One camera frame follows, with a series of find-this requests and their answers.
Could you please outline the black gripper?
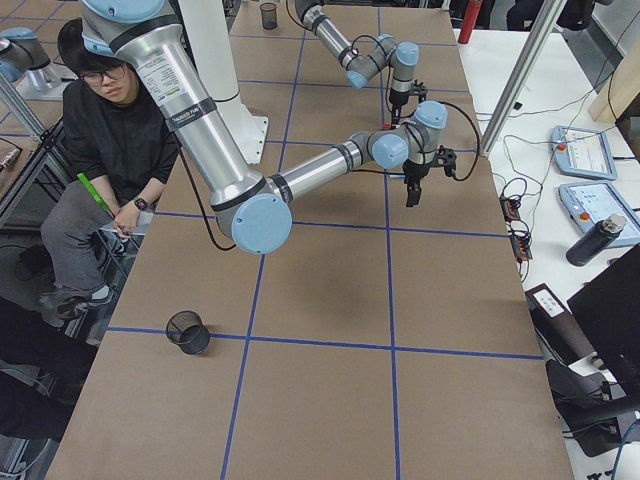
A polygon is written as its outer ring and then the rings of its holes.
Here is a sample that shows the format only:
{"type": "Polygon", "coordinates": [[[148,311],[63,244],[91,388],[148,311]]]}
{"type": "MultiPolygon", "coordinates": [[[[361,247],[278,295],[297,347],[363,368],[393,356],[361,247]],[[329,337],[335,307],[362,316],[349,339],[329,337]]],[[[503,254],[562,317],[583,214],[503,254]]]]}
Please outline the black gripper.
{"type": "Polygon", "coordinates": [[[402,108],[408,103],[411,96],[417,96],[419,102],[426,99],[426,87],[423,82],[417,80],[400,81],[392,79],[387,84],[387,90],[387,100],[391,114],[390,125],[392,129],[399,126],[402,108]]]}
{"type": "Polygon", "coordinates": [[[418,206],[421,200],[421,180],[432,168],[443,168],[447,177],[456,174],[457,156],[454,150],[443,145],[428,153],[420,153],[418,160],[408,159],[403,163],[404,184],[406,185],[406,207],[418,206]]]}

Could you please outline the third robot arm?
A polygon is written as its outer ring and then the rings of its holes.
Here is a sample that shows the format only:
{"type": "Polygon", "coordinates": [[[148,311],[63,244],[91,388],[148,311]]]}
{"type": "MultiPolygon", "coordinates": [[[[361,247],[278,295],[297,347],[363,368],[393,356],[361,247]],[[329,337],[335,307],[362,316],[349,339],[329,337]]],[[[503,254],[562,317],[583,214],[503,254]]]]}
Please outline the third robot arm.
{"type": "Polygon", "coordinates": [[[13,83],[24,75],[34,88],[44,91],[51,86],[50,57],[33,30],[11,27],[1,32],[1,74],[13,83]]]}

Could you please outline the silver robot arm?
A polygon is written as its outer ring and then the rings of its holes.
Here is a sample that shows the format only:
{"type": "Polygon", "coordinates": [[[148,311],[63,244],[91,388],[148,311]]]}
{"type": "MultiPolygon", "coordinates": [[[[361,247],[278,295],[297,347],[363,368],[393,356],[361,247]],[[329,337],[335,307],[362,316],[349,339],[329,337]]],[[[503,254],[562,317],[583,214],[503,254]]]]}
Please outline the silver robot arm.
{"type": "Polygon", "coordinates": [[[288,171],[264,177],[249,167],[182,48],[182,26],[168,2],[85,1],[81,12],[86,49],[136,70],[209,186],[220,229],[245,252],[278,249],[291,231],[293,200],[366,162],[402,169],[409,207],[419,203],[420,181],[430,169],[455,174],[456,156],[440,143],[447,110],[426,100],[391,130],[358,132],[288,171]]]}
{"type": "Polygon", "coordinates": [[[400,42],[388,34],[361,35],[348,40],[325,14],[320,1],[295,1],[294,5],[301,25],[337,59],[353,88],[364,88],[375,76],[389,69],[388,105],[393,126],[400,124],[402,110],[411,96],[417,96],[419,101],[426,99],[426,89],[415,79],[420,56],[417,44],[400,42]]]}

